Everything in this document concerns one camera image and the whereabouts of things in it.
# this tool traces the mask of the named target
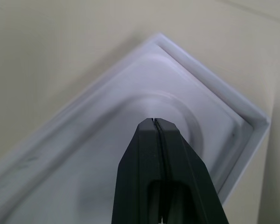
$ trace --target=cream background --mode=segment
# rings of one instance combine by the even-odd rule
[[[224,209],[280,223],[280,0],[0,0],[0,158],[156,32],[272,116]]]

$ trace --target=white surface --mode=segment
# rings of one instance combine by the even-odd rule
[[[0,158],[161,31],[270,116],[274,108],[260,223],[280,223],[280,0],[233,2],[0,0]],[[230,223],[257,222],[265,157],[266,143],[224,207]]]
[[[64,174],[76,170],[76,164],[66,163],[66,166],[61,162],[66,159],[71,161],[76,151],[78,154],[84,151],[80,146],[86,140],[88,144],[84,148],[94,158],[97,154],[103,154],[106,158],[93,160],[89,157],[85,160],[85,157],[80,157],[77,162],[80,165],[90,162],[92,169],[97,170],[105,166],[104,161],[108,160],[106,173],[100,177],[93,175],[87,181],[91,181],[94,188],[99,190],[97,186],[100,181],[97,179],[106,178],[109,191],[103,193],[113,195],[114,170],[137,124],[147,117],[161,117],[177,125],[205,162],[222,202],[235,187],[269,126],[268,118],[262,111],[166,37],[157,35],[113,66],[83,95],[34,133],[27,143],[24,141],[22,146],[15,149],[21,154],[25,151],[25,156],[16,161],[10,155],[1,162],[5,167],[0,170],[0,222],[15,206],[23,208],[19,203],[26,202],[27,192],[31,192],[33,199],[27,199],[28,206],[24,206],[24,210],[38,217],[39,210],[35,210],[32,204],[39,206],[47,193],[39,195],[33,189],[46,186],[47,180],[44,178],[55,176],[52,173],[54,168],[61,169]],[[50,178],[49,181],[56,185],[59,181],[55,179]],[[78,184],[77,188],[84,188],[83,183]],[[84,195],[80,190],[68,189],[78,191],[79,197]],[[67,194],[70,195],[70,192],[65,193],[63,201],[59,203],[76,204],[79,197],[72,200],[66,197]],[[85,198],[89,195],[105,199],[102,192],[91,188]],[[109,208],[113,199],[108,198],[103,203],[109,206],[101,208],[105,214],[112,213]],[[47,203],[52,200],[54,198],[49,196]],[[55,210],[50,211],[51,214],[47,215],[54,217]],[[100,219],[105,222],[105,217],[94,215],[88,221]]]

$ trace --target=white tray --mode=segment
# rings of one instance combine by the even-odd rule
[[[145,118],[176,124],[222,203],[269,118],[163,35],[113,66],[0,164],[0,223],[111,223],[118,163]]]

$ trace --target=beige wall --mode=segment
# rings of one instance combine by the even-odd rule
[[[273,115],[260,223],[280,223],[280,0],[0,0],[0,158],[163,32]],[[268,138],[225,206],[256,223]]]

